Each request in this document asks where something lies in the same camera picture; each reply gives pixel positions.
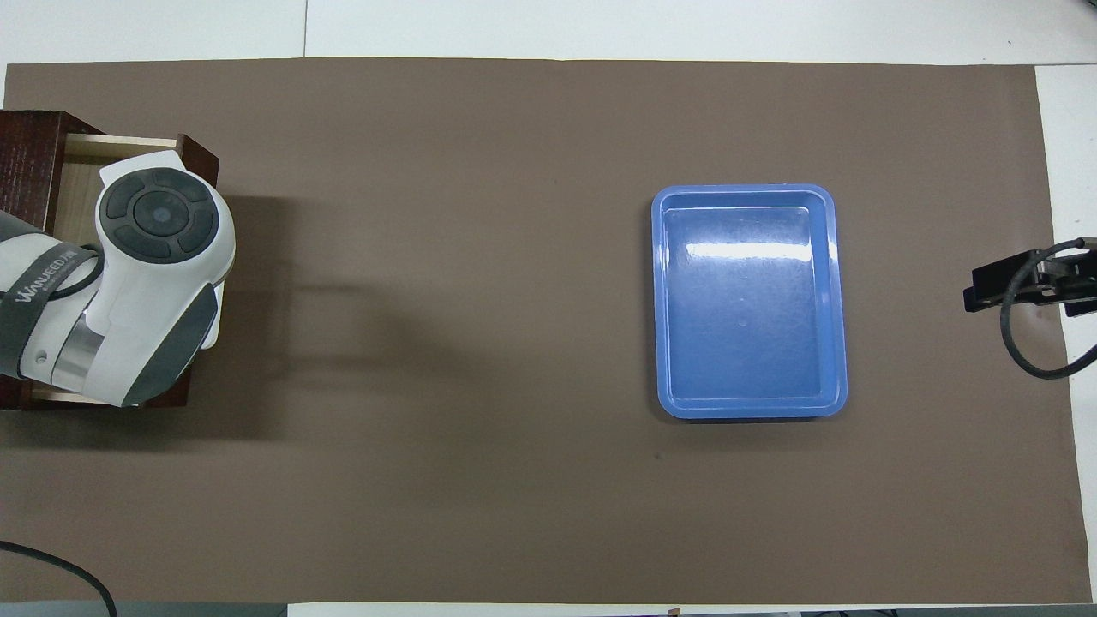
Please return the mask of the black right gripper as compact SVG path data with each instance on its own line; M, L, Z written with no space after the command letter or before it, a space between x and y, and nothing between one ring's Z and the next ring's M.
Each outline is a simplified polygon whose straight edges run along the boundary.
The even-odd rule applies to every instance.
M1096 312L1096 238L1060 243L1043 254L1045 258L1022 279L1015 301L1036 304L1045 298L1050 303L1062 303L1068 319ZM965 312L999 306L1013 277L1032 256L1034 253L1019 253L973 269L971 285L963 292Z

